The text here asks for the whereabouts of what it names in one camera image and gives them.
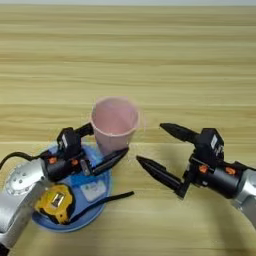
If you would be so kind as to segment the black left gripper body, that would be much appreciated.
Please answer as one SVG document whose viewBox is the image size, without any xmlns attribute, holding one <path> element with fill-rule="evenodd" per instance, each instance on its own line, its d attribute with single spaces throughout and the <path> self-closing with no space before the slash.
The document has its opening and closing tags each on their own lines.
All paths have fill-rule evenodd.
<svg viewBox="0 0 256 256">
<path fill-rule="evenodd" d="M 69 175 L 83 171 L 87 176 L 97 176 L 101 173 L 99 165 L 93 166 L 84 150 L 67 157 L 64 153 L 48 152 L 43 157 L 44 173 L 51 182 L 58 182 Z"/>
</svg>

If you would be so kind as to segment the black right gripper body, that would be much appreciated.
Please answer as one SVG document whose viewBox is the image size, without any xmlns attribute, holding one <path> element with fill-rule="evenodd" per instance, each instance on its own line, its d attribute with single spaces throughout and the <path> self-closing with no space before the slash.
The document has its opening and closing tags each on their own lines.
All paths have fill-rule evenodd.
<svg viewBox="0 0 256 256">
<path fill-rule="evenodd" d="M 227 163 L 217 161 L 215 166 L 203 162 L 194 154 L 189 158 L 189 165 L 183 174 L 184 181 L 180 184 L 175 193 L 184 198 L 191 184 L 212 189 L 227 199 L 235 197 L 238 191 L 239 182 L 246 170 L 246 166 L 235 161 Z"/>
</svg>

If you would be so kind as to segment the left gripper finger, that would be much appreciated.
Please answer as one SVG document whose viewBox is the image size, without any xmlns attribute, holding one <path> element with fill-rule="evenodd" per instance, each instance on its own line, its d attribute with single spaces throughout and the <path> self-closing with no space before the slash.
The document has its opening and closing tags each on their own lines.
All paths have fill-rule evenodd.
<svg viewBox="0 0 256 256">
<path fill-rule="evenodd" d="M 93 126 L 91 123 L 87 123 L 75 130 L 75 134 L 79 137 L 92 136 L 94 134 Z"/>
<path fill-rule="evenodd" d="M 128 148 L 117 150 L 105 156 L 102 161 L 92 168 L 92 175 L 98 176 L 118 164 L 129 151 Z"/>
</svg>

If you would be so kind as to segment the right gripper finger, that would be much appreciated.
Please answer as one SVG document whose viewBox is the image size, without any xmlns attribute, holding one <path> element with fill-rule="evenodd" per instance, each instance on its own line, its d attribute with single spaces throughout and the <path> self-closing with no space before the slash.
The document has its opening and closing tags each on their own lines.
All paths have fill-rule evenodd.
<svg viewBox="0 0 256 256">
<path fill-rule="evenodd" d="M 194 132 L 193 130 L 178 124 L 161 123 L 160 127 L 176 139 L 179 139 L 183 142 L 190 142 L 194 144 L 197 137 L 199 136 L 197 132 Z"/>
<path fill-rule="evenodd" d="M 169 173 L 164 166 L 152 159 L 142 156 L 136 157 L 139 164 L 146 170 L 155 180 L 176 191 L 182 184 L 181 180 Z"/>
</svg>

